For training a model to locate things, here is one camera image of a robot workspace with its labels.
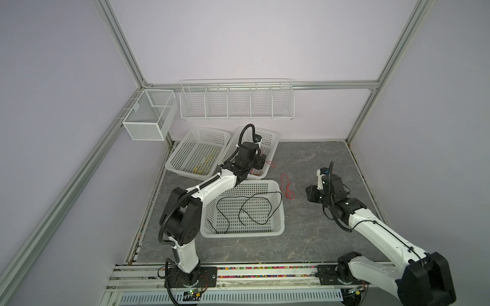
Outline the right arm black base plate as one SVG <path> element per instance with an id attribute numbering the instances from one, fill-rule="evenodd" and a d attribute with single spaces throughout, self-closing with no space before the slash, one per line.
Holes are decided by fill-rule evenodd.
<path id="1" fill-rule="evenodd" d="M 317 265 L 315 277 L 319 279 L 322 286 L 342 285 L 339 280 L 337 264 Z"/>

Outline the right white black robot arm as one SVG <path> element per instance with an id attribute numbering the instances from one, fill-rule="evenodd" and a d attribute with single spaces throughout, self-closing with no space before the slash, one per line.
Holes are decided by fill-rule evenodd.
<path id="1" fill-rule="evenodd" d="M 340 283 L 359 280 L 373 284 L 403 305 L 456 302 L 449 262 L 440 253 L 417 247 L 390 229 L 362 201 L 351 198 L 332 166 L 319 169 L 316 177 L 317 183 L 306 188 L 308 201 L 328 210 L 342 230 L 367 238 L 393 264 L 388 267 L 352 251 L 338 258 L 334 275 Z"/>

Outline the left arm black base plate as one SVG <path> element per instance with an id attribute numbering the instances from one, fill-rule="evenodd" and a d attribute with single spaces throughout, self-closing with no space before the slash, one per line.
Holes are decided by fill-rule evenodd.
<path id="1" fill-rule="evenodd" d="M 214 288 L 218 280 L 218 267 L 201 266 L 187 274 L 171 266 L 165 273 L 165 278 L 168 279 L 171 288 Z"/>

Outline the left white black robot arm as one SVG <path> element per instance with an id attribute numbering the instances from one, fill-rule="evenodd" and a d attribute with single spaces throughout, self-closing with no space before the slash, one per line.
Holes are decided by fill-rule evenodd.
<path id="1" fill-rule="evenodd" d="M 236 150 L 217 174 L 193 188 L 172 190 L 159 221 L 158 242 L 171 246 L 177 275 L 184 284 L 198 283 L 200 260 L 195 237 L 204 204 L 245 181 L 252 169 L 264 167 L 261 140 L 254 124 L 247 124 L 239 135 Z"/>

